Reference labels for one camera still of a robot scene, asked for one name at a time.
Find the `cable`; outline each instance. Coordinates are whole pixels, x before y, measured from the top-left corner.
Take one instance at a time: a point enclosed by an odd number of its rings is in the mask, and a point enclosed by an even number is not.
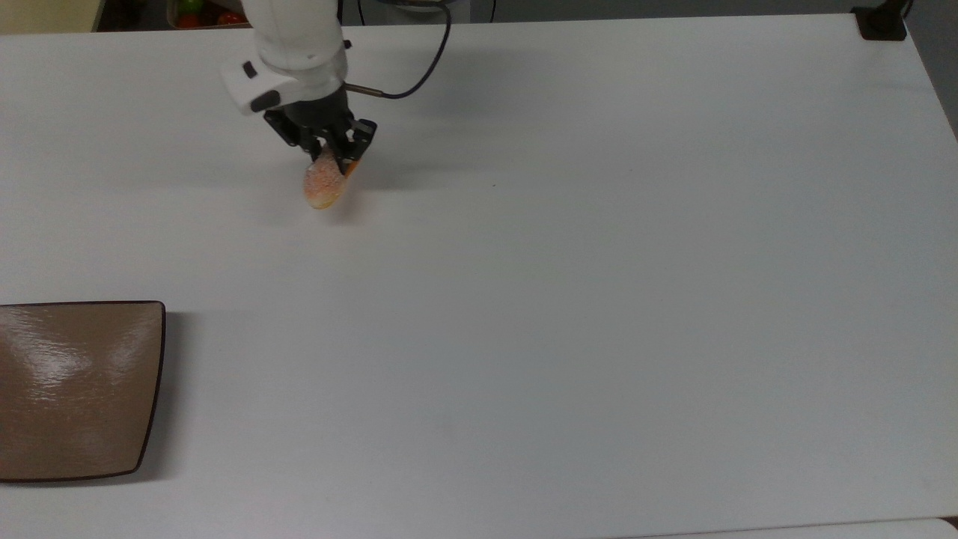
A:
[[[390,4],[392,6],[413,6],[417,8],[439,8],[445,14],[445,32],[443,32],[443,41],[439,44],[439,50],[436,51],[436,56],[433,57],[432,63],[429,64],[429,68],[425,70],[425,74],[422,75],[422,78],[419,82],[409,88],[408,90],[399,93],[399,94],[389,94],[382,90],[377,90],[375,88],[368,88],[366,86],[359,86],[357,84],[346,84],[346,89],[351,92],[356,92],[373,97],[381,97],[383,99],[402,99],[409,97],[416,93],[416,90],[422,88],[422,85],[429,80],[429,76],[432,75],[432,71],[436,69],[436,65],[439,63],[439,59],[443,57],[443,51],[445,50],[445,43],[449,41],[449,32],[452,31],[452,12],[446,6],[446,4],[451,0],[379,0],[383,4]]]

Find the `black cable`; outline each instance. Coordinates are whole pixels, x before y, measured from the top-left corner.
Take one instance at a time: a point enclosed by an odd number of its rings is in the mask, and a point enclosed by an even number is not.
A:
[[[429,69],[426,69],[426,70],[425,70],[425,75],[422,76],[422,78],[420,79],[419,82],[416,82],[416,85],[414,85],[413,87],[409,88],[408,90],[406,90],[406,91],[404,91],[404,92],[402,92],[402,93],[399,93],[399,94],[387,94],[386,92],[382,92],[382,94],[381,94],[380,96],[378,96],[378,97],[382,97],[382,98],[385,98],[385,99],[402,99],[402,98],[404,98],[404,97],[409,97],[409,96],[413,95],[414,93],[416,93],[416,90],[420,89],[420,88],[422,87],[422,85],[425,84],[425,82],[429,79],[429,76],[432,75],[432,70],[433,70],[433,69],[436,69],[436,64],[439,63],[439,59],[443,57],[443,51],[445,50],[445,43],[449,40],[449,32],[452,30],[452,12],[451,12],[451,11],[449,10],[449,8],[445,5],[445,2],[444,2],[444,1],[440,1],[440,2],[432,2],[432,1],[415,2],[415,1],[413,1],[413,2],[401,2],[401,3],[400,3],[400,2],[392,2],[392,1],[390,1],[390,2],[384,2],[384,0],[379,0],[379,1],[380,1],[380,2],[383,2],[383,3],[385,3],[385,4],[393,4],[393,5],[397,5],[397,6],[398,6],[398,5],[403,5],[403,6],[417,6],[417,7],[424,7],[424,6],[436,7],[436,8],[439,8],[440,10],[443,10],[443,13],[445,13],[445,32],[443,33],[443,41],[439,44],[439,50],[436,51],[436,56],[432,59],[432,63],[429,64]]]

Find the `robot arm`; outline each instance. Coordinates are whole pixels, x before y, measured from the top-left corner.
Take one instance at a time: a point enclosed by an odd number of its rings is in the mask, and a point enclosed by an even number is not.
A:
[[[315,161],[331,152],[342,173],[369,147],[376,124],[349,109],[336,0],[244,0],[255,33],[220,74],[243,114],[263,118]]]

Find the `white table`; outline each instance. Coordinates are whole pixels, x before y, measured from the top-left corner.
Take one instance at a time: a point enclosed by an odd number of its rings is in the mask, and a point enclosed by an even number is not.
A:
[[[438,28],[348,29],[403,89]],[[463,26],[346,199],[246,31],[0,38],[0,301],[160,299],[124,480],[0,536],[584,539],[958,514],[958,145],[850,15]]]

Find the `square plate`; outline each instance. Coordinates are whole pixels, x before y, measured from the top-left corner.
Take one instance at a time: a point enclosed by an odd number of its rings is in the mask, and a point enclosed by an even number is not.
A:
[[[135,472],[165,333],[159,301],[0,306],[0,481]]]

